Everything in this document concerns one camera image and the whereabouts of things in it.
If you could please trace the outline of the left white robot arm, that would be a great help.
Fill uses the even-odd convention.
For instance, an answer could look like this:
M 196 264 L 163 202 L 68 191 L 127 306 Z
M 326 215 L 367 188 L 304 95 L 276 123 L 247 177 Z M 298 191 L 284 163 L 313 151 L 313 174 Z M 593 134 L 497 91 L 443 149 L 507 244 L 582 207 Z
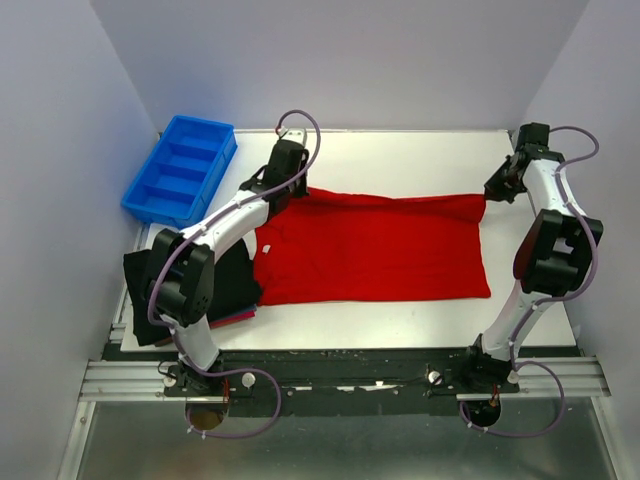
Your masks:
M 179 360 L 200 375 L 209 374 L 220 354 L 206 318 L 216 263 L 291 199 L 308 194 L 307 170 L 317 153 L 306 143 L 302 129 L 280 133 L 267 164 L 228 203 L 191 227 L 164 229 L 154 239 L 143 281 L 147 320 L 169 331 Z

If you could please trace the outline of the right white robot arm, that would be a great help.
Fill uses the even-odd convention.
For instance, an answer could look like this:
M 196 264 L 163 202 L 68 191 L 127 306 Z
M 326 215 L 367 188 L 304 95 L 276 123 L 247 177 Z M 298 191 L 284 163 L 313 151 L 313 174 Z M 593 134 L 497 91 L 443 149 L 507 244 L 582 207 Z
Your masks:
M 519 350 L 539 318 L 552 304 L 582 294 L 596 272 L 604 226 L 578 205 L 566 175 L 571 163 L 549 147 L 554 131 L 540 123 L 521 126 L 513 153 L 484 185 L 489 201 L 527 195 L 535 219 L 516 252 L 506 303 L 468 349 L 461 377 L 472 388 L 512 382 Z

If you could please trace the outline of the red t shirt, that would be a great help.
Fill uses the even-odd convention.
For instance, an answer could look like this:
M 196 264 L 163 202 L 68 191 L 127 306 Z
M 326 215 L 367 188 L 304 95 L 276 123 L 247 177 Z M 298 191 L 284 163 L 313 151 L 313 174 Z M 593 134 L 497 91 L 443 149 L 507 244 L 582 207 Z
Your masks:
M 387 198 L 313 189 L 256 231 L 263 306 L 488 298 L 480 194 Z

